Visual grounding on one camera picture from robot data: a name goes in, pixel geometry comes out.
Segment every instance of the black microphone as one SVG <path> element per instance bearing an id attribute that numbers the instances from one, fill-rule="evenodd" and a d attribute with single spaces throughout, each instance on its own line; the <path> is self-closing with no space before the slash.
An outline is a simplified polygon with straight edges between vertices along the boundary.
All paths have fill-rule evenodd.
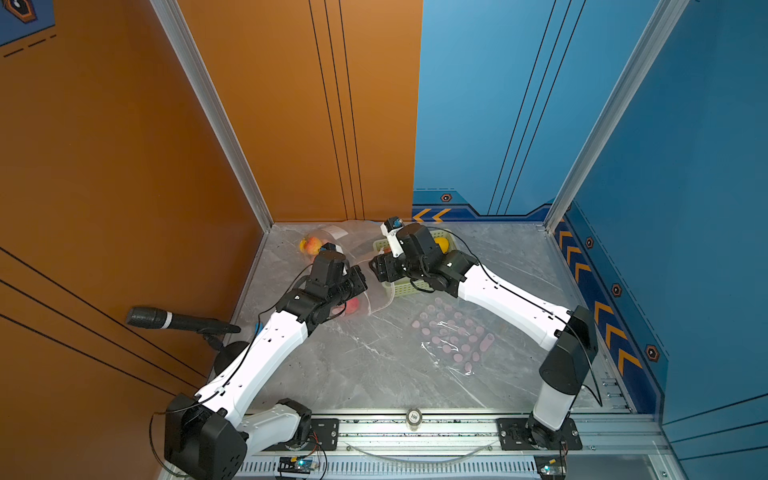
<path id="1" fill-rule="evenodd" d="M 240 333 L 240 327 L 216 319 L 179 315 L 151 306 L 135 306 L 128 312 L 126 323 L 143 329 L 189 330 L 210 335 Z"/>

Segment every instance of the plastic bag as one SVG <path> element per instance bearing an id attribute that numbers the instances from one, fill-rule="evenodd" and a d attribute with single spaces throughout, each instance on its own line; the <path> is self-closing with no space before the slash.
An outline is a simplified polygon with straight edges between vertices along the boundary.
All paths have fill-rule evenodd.
<path id="1" fill-rule="evenodd" d="M 421 348 L 436 366 L 473 375 L 496 337 L 466 312 L 435 298 L 411 323 Z"/>

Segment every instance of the metal bracket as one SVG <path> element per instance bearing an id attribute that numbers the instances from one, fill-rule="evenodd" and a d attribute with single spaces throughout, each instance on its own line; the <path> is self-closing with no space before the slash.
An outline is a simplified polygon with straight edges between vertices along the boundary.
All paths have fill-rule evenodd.
<path id="1" fill-rule="evenodd" d="M 498 428 L 498 440 L 502 444 L 502 450 L 540 450 L 532 445 L 528 439 L 525 423 L 528 419 L 496 419 Z M 581 450 L 581 437 L 576 429 L 576 423 L 570 417 L 563 421 L 563 426 L 556 432 L 559 440 L 565 441 L 568 450 Z M 550 450 L 559 450 L 559 444 L 555 442 L 549 446 Z"/>
<path id="2" fill-rule="evenodd" d="M 339 419 L 312 419 L 312 428 L 310 430 L 310 437 L 317 435 L 318 444 L 323 447 L 326 452 L 333 452 L 336 450 L 337 439 L 339 438 Z M 309 447 L 313 446 L 312 442 L 307 442 Z M 289 449 L 287 443 L 276 443 L 271 447 L 264 449 L 265 452 L 291 452 L 295 449 Z"/>

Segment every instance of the yellow basket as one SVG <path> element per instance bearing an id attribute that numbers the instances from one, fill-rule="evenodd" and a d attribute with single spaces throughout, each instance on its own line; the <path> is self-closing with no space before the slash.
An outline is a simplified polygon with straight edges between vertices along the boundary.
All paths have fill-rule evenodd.
<path id="1" fill-rule="evenodd" d="M 456 250 L 456 242 L 453 240 L 453 235 L 451 235 L 449 232 L 446 232 L 444 230 L 430 230 L 429 231 L 432 234 L 432 238 L 445 238 L 448 240 L 448 251 Z M 383 248 L 386 248 L 389 246 L 389 242 L 387 242 L 386 238 L 382 238 L 381 240 L 377 240 L 373 242 L 373 251 L 374 252 L 380 252 Z M 423 288 L 424 290 L 429 290 L 429 285 L 424 280 L 415 280 L 413 283 L 416 284 L 418 288 Z M 405 296 L 410 295 L 412 293 L 418 293 L 419 291 L 415 288 L 413 288 L 413 285 L 411 285 L 411 281 L 408 278 L 401 278 L 400 280 L 395 281 L 394 283 L 391 283 L 392 286 L 389 286 L 390 284 L 384 283 L 384 287 L 386 289 L 394 288 L 395 289 L 395 296 Z"/>

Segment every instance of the white label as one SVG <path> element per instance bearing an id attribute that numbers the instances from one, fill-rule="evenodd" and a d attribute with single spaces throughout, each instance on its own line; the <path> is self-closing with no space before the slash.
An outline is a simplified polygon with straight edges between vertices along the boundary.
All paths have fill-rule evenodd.
<path id="1" fill-rule="evenodd" d="M 328 227 L 324 227 L 323 230 L 330 233 L 334 240 L 338 240 L 348 233 L 346 230 L 343 228 L 338 228 L 336 225 L 329 225 Z"/>

